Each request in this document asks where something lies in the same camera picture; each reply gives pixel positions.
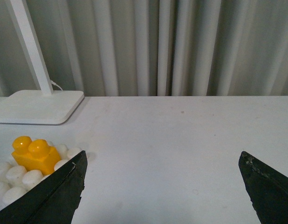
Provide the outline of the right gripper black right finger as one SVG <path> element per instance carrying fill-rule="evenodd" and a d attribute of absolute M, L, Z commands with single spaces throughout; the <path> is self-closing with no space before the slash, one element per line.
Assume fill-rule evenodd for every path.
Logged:
<path fill-rule="evenodd" d="M 245 151 L 238 165 L 259 221 L 288 224 L 288 177 Z"/>

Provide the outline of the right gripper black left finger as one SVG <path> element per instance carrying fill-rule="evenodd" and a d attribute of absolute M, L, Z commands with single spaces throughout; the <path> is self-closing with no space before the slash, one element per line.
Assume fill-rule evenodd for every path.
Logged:
<path fill-rule="evenodd" d="M 0 211 L 0 224 L 69 224 L 78 208 L 87 170 L 81 151 L 24 196 Z"/>

